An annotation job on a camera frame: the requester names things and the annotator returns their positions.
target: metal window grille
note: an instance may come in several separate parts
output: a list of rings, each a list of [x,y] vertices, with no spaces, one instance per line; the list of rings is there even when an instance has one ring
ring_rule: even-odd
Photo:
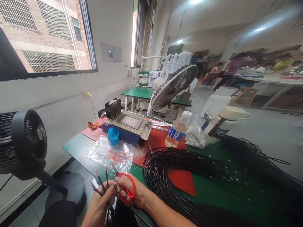
[[[80,29],[80,25],[79,25],[79,21],[75,18],[73,18],[73,25],[74,25],[74,29],[75,29],[75,33],[76,33],[76,38],[78,41],[82,42],[82,36],[81,36],[81,29]]]
[[[8,23],[37,30],[25,0],[0,0],[0,13]]]
[[[38,0],[38,5],[51,35],[71,39],[64,12]]]
[[[22,52],[35,73],[76,70],[71,55],[28,50]]]

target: red scissors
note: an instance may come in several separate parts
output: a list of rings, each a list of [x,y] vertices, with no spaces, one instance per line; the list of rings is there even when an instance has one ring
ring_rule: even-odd
[[[133,192],[133,194],[131,194],[131,193],[129,192],[129,190],[128,190],[126,187],[123,187],[124,190],[126,191],[126,193],[128,194],[128,196],[129,196],[131,199],[133,199],[133,198],[136,196],[136,191],[137,191],[137,189],[136,189],[136,184],[135,184],[134,180],[133,180],[132,177],[131,177],[130,175],[128,175],[128,174],[123,173],[123,172],[118,172],[117,169],[115,168],[114,164],[111,164],[111,165],[113,166],[113,169],[114,169],[114,171],[115,171],[115,173],[116,173],[116,176],[120,176],[120,177],[122,177],[122,175],[127,176],[127,177],[130,179],[130,181],[133,183],[133,186],[134,186],[134,192]],[[122,198],[119,194],[118,194],[118,198],[119,198],[122,202],[124,202],[124,203],[129,203],[129,201],[126,201],[126,200],[125,200],[124,198]]]

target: blue cup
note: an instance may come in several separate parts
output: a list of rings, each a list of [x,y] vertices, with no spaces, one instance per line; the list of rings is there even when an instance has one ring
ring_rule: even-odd
[[[107,139],[108,143],[111,146],[115,146],[118,144],[119,132],[114,128],[108,129]]]

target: green workbench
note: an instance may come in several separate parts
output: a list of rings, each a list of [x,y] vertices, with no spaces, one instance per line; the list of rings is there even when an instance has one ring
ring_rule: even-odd
[[[79,133],[62,147],[93,176],[96,173],[95,170],[97,170],[101,179],[105,181],[105,167],[85,157],[94,144],[95,141]],[[289,221],[281,215],[281,212],[287,211],[289,208],[289,199],[286,193],[281,196],[281,192],[277,187],[270,184],[261,185],[255,176],[245,170],[243,171],[243,169],[239,170],[239,166],[224,150],[223,142],[211,144],[204,149],[196,149],[190,146],[187,149],[202,155],[209,155],[214,160],[225,162],[226,166],[229,167],[229,171],[230,168],[237,170],[237,173],[234,174],[235,178],[238,178],[240,182],[246,183],[246,186],[243,186],[230,184],[230,182],[226,181],[226,184],[222,185],[193,174],[196,198],[186,194],[193,201],[236,212],[264,226],[291,226],[288,223]],[[145,184],[141,167],[132,163],[130,173]],[[109,171],[109,179],[114,179],[114,172]],[[134,206],[131,208],[147,224],[155,226],[143,210],[139,210]]]
[[[141,88],[141,87],[131,87],[130,89],[126,90],[125,92],[121,93],[121,95],[125,96],[125,104],[127,103],[127,97],[132,98],[132,106],[134,105],[134,98],[140,98],[140,99],[151,99],[153,88]],[[172,102],[173,105],[178,105],[180,103],[180,98],[176,98]],[[183,96],[181,105],[183,107],[191,107],[191,101],[188,99],[187,96]]]

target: clear plastic bag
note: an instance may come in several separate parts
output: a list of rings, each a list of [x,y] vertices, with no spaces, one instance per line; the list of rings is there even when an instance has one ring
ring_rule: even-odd
[[[119,172],[129,173],[133,162],[135,148],[133,145],[120,140],[115,146],[110,146],[107,136],[101,135],[96,141],[86,158],[94,162],[107,166],[114,171],[111,163],[113,163]]]
[[[201,119],[195,115],[192,122],[185,133],[185,144],[195,148],[203,149],[206,146],[205,137],[202,132],[203,123]]]

